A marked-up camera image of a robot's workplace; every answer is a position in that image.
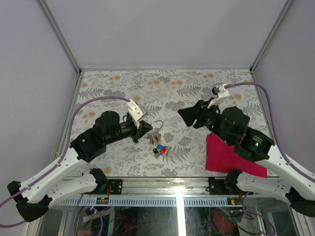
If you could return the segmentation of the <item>large metal keyring with clips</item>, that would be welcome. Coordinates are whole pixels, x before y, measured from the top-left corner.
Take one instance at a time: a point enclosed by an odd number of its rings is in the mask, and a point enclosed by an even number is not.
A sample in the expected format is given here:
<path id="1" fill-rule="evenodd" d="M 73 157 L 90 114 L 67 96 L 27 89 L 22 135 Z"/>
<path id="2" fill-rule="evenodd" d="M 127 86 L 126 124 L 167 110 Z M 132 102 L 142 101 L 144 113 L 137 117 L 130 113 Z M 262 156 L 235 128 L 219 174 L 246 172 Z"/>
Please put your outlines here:
<path id="1" fill-rule="evenodd" d="M 146 138 L 150 141 L 152 145 L 158 145 L 161 140 L 160 131 L 163 128 L 164 122 L 162 120 L 155 120 L 150 123 L 152 130 L 147 133 Z"/>

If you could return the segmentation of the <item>red tagged key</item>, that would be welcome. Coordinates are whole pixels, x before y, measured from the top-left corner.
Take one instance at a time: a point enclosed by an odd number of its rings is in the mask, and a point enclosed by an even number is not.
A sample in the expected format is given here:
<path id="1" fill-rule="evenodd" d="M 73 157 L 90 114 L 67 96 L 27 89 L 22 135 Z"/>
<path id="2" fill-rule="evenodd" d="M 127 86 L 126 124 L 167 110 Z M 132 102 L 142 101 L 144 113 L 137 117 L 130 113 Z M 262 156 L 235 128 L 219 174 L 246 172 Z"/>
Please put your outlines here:
<path id="1" fill-rule="evenodd" d="M 167 147 L 164 150 L 158 151 L 157 148 L 153 149 L 154 158 L 158 158 L 160 155 L 167 153 Z"/>

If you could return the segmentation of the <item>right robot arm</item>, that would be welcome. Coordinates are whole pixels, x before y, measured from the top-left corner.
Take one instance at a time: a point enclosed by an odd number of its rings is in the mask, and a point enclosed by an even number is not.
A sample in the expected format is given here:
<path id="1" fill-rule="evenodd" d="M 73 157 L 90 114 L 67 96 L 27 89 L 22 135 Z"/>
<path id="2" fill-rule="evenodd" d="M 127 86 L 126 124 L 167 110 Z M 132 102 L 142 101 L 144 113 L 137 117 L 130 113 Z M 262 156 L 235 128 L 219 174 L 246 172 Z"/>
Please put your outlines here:
<path id="1" fill-rule="evenodd" d="M 254 178 L 245 171 L 231 171 L 225 190 L 235 194 L 239 190 L 260 193 L 281 200 L 296 212 L 314 217 L 315 175 L 280 151 L 280 147 L 264 133 L 248 126 L 250 118 L 237 107 L 220 111 L 217 105 L 209 106 L 199 100 L 194 106 L 179 109 L 185 124 L 195 129 L 207 127 L 226 145 L 234 147 L 241 158 L 261 165 L 275 173 L 280 180 Z"/>

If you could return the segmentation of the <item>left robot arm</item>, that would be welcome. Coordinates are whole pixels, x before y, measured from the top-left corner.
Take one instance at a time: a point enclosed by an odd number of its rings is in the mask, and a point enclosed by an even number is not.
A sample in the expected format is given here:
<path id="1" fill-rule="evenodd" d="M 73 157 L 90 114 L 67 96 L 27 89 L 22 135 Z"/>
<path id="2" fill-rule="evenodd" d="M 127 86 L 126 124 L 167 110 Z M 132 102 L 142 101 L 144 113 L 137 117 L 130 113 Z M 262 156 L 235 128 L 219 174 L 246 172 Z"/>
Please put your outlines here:
<path id="1" fill-rule="evenodd" d="M 108 179 L 100 168 L 92 168 L 78 179 L 62 180 L 105 153 L 107 145 L 125 138 L 137 143 L 153 128 L 143 120 L 135 125 L 130 114 L 124 119 L 120 122 L 119 114 L 114 111 L 102 113 L 92 128 L 71 142 L 64 157 L 57 158 L 29 180 L 13 181 L 7 186 L 24 221 L 42 217 L 55 204 L 74 195 L 102 194 L 107 190 Z"/>

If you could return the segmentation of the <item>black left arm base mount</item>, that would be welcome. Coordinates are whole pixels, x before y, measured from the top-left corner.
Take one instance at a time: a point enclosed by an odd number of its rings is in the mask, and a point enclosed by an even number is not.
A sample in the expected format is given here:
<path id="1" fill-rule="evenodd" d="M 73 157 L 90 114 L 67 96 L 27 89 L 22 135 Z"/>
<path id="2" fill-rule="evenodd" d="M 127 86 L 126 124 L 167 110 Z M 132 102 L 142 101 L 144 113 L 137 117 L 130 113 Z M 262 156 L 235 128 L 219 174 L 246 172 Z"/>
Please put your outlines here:
<path id="1" fill-rule="evenodd" d="M 91 194 L 121 195 L 123 189 L 122 179 L 108 179 L 101 169 L 92 169 L 96 188 Z"/>

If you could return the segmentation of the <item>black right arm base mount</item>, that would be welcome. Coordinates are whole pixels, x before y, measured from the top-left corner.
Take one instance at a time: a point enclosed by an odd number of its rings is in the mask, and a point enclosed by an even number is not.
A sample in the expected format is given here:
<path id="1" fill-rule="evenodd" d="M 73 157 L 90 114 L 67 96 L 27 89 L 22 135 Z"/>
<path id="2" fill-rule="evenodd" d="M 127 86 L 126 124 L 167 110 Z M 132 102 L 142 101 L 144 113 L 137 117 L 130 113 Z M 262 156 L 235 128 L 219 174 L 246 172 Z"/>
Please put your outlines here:
<path id="1" fill-rule="evenodd" d="M 210 195 L 240 195 L 241 193 L 253 192 L 253 189 L 246 189 L 241 186 L 241 177 L 249 177 L 249 174 L 232 169 L 225 178 L 209 177 L 206 191 Z"/>

